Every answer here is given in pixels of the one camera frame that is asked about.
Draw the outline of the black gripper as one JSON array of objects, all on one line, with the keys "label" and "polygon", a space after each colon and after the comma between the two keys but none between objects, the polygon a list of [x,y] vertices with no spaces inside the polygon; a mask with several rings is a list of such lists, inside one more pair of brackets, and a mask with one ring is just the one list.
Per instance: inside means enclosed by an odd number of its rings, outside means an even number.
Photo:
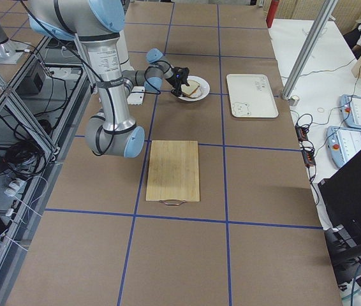
[{"label": "black gripper", "polygon": [[172,68],[173,73],[173,89],[171,90],[171,94],[173,94],[175,97],[180,97],[181,95],[181,85],[185,85],[189,87],[188,83],[188,76],[189,76],[189,68],[185,67],[173,67]]}]

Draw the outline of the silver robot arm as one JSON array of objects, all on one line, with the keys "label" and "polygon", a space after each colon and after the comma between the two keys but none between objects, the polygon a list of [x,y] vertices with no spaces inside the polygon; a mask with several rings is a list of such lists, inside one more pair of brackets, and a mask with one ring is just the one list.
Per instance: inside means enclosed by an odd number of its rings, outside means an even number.
[{"label": "silver robot arm", "polygon": [[182,95],[188,84],[188,68],[173,66],[153,48],[146,55],[145,70],[129,70],[124,62],[122,37],[129,1],[30,1],[25,7],[31,28],[57,40],[83,46],[79,60],[94,76],[102,108],[85,130],[87,145],[96,155],[137,157],[144,146],[145,131],[130,115],[128,97],[135,86],[159,94],[162,82]]}]

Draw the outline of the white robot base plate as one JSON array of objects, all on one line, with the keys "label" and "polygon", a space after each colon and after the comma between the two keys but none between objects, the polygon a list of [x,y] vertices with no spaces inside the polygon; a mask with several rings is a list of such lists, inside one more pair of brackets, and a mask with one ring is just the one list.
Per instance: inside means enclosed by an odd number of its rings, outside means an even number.
[{"label": "white robot base plate", "polygon": [[134,86],[127,97],[128,105],[142,105],[145,97],[144,86]]}]

